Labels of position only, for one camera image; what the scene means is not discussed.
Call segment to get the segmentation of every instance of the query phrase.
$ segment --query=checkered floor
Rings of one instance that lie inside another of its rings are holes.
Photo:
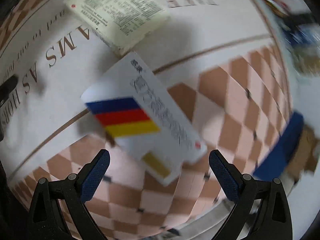
[[[208,155],[219,149],[242,173],[252,173],[289,118],[285,73],[273,47],[214,66],[168,89],[207,142],[208,153],[183,165],[181,176],[163,187],[119,148],[87,135],[34,170],[12,191],[27,207],[37,181],[65,179],[77,173],[101,148],[111,163],[93,199],[86,203],[108,238],[139,239],[184,223],[225,198],[209,168]],[[61,202],[68,226],[77,230]]]

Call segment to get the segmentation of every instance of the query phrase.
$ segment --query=black object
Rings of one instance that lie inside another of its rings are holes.
[[[45,178],[39,179],[29,209],[28,239],[75,239],[63,218],[58,199],[66,201],[83,240],[106,239],[84,203],[93,197],[109,164],[109,152],[102,149],[78,174],[73,173],[64,180],[51,182]]]
[[[0,107],[8,100],[9,94],[16,88],[18,84],[18,77],[16,75],[8,78],[1,86],[0,86]],[[4,139],[4,131],[0,130],[0,142]]]
[[[212,240],[236,240],[256,199],[261,199],[258,213],[243,239],[292,240],[289,205],[279,179],[266,182],[255,180],[249,174],[242,175],[218,150],[210,153],[209,164],[227,198],[235,203]]]
[[[92,219],[84,202],[93,197],[110,163],[107,150],[100,150],[78,174],[48,182],[41,178],[36,186],[28,223],[28,239],[74,239],[63,218],[58,199],[64,199],[83,240],[106,239]],[[261,199],[257,217],[247,237],[258,240],[292,240],[289,206],[279,179],[265,182],[242,175],[218,150],[210,153],[209,164],[227,198],[235,203],[230,215],[212,240],[236,240],[255,199]]]
[[[314,24],[316,22],[311,13],[293,14],[283,17],[282,20],[292,31],[297,30],[299,25]]]
[[[9,189],[0,162],[0,239],[26,240],[27,221],[28,211]]]

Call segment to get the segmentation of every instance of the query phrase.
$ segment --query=yellow stripe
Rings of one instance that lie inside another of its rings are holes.
[[[141,159],[145,164],[152,168],[156,173],[158,173],[162,178],[167,177],[170,174],[170,170],[162,164],[157,157],[155,157],[151,152],[148,152]]]
[[[159,127],[152,120],[108,125],[105,129],[112,137],[132,136],[160,131]]]

